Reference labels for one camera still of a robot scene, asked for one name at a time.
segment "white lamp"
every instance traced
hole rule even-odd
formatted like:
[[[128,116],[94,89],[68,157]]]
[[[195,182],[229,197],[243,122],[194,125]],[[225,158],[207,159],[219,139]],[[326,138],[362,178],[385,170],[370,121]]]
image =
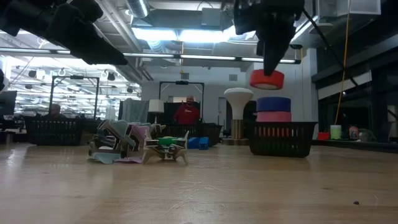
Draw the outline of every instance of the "white lamp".
[[[224,92],[232,107],[232,138],[243,138],[243,111],[246,103],[253,97],[253,92],[246,88],[230,88]]]
[[[162,100],[149,100],[148,112],[156,114],[155,124],[157,123],[157,114],[164,113],[164,102]]]

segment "pink tape roll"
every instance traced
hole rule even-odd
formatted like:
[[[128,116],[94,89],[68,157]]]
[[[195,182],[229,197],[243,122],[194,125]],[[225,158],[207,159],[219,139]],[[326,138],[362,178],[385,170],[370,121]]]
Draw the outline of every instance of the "pink tape roll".
[[[257,112],[257,122],[291,122],[292,113],[285,111]]]

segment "red shirt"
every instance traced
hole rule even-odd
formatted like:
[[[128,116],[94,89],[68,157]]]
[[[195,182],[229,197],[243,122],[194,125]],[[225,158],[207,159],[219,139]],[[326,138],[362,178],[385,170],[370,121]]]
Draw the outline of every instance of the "red shirt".
[[[199,118],[200,112],[198,108],[186,104],[181,105],[174,114],[174,120],[178,124],[195,124]]]

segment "red tape roll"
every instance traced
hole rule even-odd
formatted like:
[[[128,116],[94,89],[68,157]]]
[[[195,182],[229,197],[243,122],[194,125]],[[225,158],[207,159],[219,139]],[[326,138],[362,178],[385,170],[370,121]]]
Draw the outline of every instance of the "red tape roll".
[[[280,90],[284,87],[285,75],[274,71],[271,75],[264,75],[263,69],[254,70],[250,76],[250,85],[263,90]]]
[[[257,122],[292,122],[292,113],[285,111],[257,112]]]

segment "blue tape roll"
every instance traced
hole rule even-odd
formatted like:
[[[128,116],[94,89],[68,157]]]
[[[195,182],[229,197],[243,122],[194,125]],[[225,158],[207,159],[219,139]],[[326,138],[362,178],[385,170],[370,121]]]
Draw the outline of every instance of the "blue tape roll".
[[[291,112],[292,100],[285,97],[263,97],[257,100],[257,112],[286,111]]]

